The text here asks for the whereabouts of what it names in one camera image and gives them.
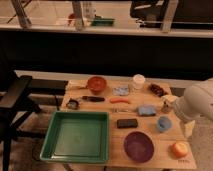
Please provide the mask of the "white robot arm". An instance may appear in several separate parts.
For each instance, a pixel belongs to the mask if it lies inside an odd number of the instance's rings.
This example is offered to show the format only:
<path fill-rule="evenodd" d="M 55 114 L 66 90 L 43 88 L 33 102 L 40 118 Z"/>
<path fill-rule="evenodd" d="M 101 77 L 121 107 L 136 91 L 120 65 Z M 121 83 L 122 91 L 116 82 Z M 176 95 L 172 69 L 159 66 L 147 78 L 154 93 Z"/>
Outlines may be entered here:
<path fill-rule="evenodd" d="M 200 115 L 213 121 L 213 78 L 186 88 L 175 100 L 173 108 L 183 122 L 195 120 Z"/>

